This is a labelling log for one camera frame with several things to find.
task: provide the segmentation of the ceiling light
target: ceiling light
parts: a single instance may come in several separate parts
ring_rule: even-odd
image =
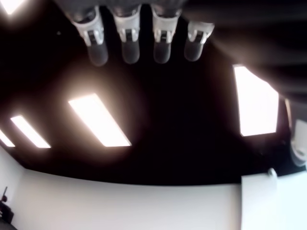
[[[234,66],[243,136],[274,133],[277,126],[278,93],[244,66]]]
[[[131,145],[96,94],[71,100],[69,104],[104,146]]]
[[[8,15],[12,14],[24,0],[0,0]]]
[[[2,140],[2,142],[6,144],[7,147],[15,147],[15,145],[7,138],[6,135],[4,135],[4,133],[1,130],[0,130],[0,140]]]
[[[30,126],[24,117],[16,116],[11,120],[38,148],[50,148],[50,145]]]

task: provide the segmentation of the white wall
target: white wall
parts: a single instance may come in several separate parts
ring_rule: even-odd
[[[18,183],[24,173],[24,168],[0,146],[0,197],[8,186],[6,196],[8,206],[12,203]]]
[[[282,230],[306,230],[307,172],[280,177],[278,191]]]
[[[239,230],[241,186],[162,187],[27,170],[13,203],[18,230]]]

